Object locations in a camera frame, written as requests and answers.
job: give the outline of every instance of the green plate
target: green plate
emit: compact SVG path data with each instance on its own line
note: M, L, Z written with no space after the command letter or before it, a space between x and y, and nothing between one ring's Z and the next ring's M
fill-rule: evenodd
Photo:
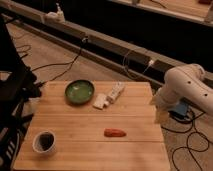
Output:
M76 80L66 87L65 96L68 102L80 105L92 98L94 90L94 85L90 81Z

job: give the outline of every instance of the table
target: table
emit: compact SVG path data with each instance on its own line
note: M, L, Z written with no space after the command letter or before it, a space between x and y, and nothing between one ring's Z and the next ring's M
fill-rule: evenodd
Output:
M148 82L125 82L117 101L104 110L92 104L115 82L94 81L95 93L83 106L68 105L64 90L69 82L48 82L14 163L16 171L169 171L161 128L154 123L155 106L149 104ZM105 128L118 128L126 137L104 136ZM34 136L44 130L56 135L57 153L41 157L32 149Z
M132 0L118 0L120 2L124 3L132 3ZM201 4L198 3L199 0L141 0L139 1L139 5L148 5L151 7L159 7L163 8L163 6L166 7L166 10L173 11L173 12L179 12L182 14L192 15L196 17L205 18L210 5L209 4Z

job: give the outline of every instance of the sausage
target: sausage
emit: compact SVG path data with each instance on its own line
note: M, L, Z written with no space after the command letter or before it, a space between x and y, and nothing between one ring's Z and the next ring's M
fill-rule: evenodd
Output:
M120 129L107 128L104 130L104 136L106 137L124 137L126 132Z

